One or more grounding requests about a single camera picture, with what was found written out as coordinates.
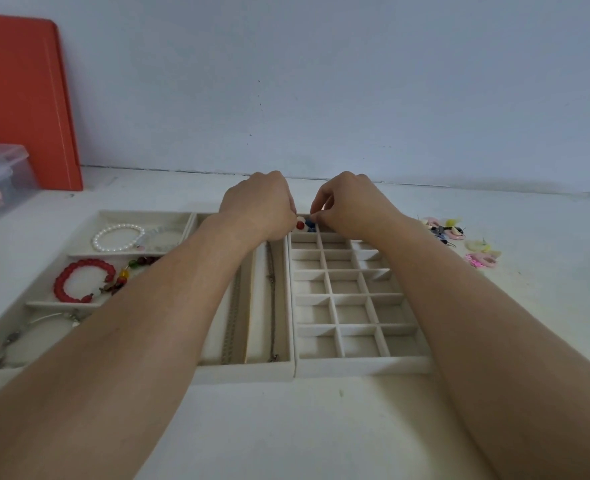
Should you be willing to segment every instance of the white desk surface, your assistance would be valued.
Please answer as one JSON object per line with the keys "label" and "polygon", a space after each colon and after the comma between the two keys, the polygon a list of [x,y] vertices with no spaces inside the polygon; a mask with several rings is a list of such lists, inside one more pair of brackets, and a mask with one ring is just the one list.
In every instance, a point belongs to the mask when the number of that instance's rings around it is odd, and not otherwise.
{"label": "white desk surface", "polygon": [[[84,169],[0,219],[0,315],[99,209],[216,211],[243,177]],[[307,211],[321,182],[290,180]],[[381,185],[411,216],[463,217],[503,251],[494,282],[590,359],[590,197]],[[493,478],[423,376],[191,387],[138,479]]]}

